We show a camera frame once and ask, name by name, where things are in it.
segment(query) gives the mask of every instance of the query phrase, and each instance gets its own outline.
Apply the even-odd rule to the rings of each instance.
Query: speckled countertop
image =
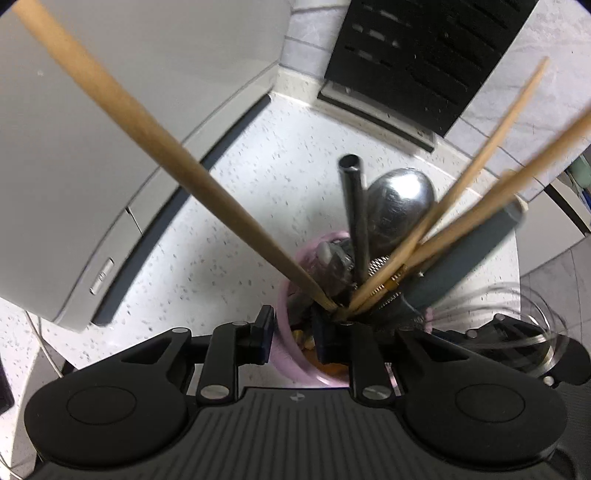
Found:
[[[341,155],[363,158],[368,183],[393,168],[417,168],[431,178],[441,196],[453,176],[440,167],[453,163],[457,168],[464,162],[446,148],[425,160],[414,157],[301,102],[274,95],[212,175],[294,254],[306,240],[346,227],[336,170]],[[448,218],[478,198],[468,190]],[[517,265],[511,236],[454,294],[497,281],[518,281]],[[222,323],[254,320],[261,305],[275,304],[282,281],[276,270],[190,199],[148,257],[109,326],[91,325],[74,333],[44,322],[44,336],[66,360],[83,368],[172,327],[186,326],[201,335]],[[16,307],[0,304],[0,320],[2,360],[13,390],[23,390],[21,383],[27,381],[38,349]],[[272,365],[240,370],[242,385],[293,385]],[[0,445],[5,456],[15,429],[7,418],[15,421],[17,410],[0,417],[0,426],[7,428]]]

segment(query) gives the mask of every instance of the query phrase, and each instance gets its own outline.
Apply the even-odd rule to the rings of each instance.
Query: wooden chopstick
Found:
[[[431,210],[425,214],[418,225],[408,234],[394,252],[392,252],[388,262],[353,294],[351,303],[342,316],[349,316],[359,309],[376,289],[382,286],[384,282],[398,271],[413,253],[422,238],[439,221],[447,210],[456,203],[464,190],[472,183],[472,181],[474,181],[494,153],[495,149],[503,142],[507,132],[515,120],[517,120],[518,115],[525,108],[527,102],[531,99],[536,87],[542,79],[547,65],[548,58],[544,58],[538,65],[535,73],[529,79],[528,83],[520,92],[517,100],[511,105],[509,111],[505,114],[495,132],[486,141],[476,157],[470,162],[456,182],[449,188],[441,201],[436,203]]]
[[[49,55],[113,121],[205,208],[318,304],[337,305],[216,182],[183,146],[133,98],[38,0],[18,0],[12,10]]]
[[[556,140],[546,146],[533,160],[515,174],[510,175],[498,188],[491,189],[480,202],[423,243],[412,254],[407,265],[411,268],[427,258],[449,247],[460,237],[466,235],[485,222],[498,210],[511,202],[515,194],[525,187],[536,175],[546,170],[554,161],[568,152],[577,141],[591,132],[591,105]]]

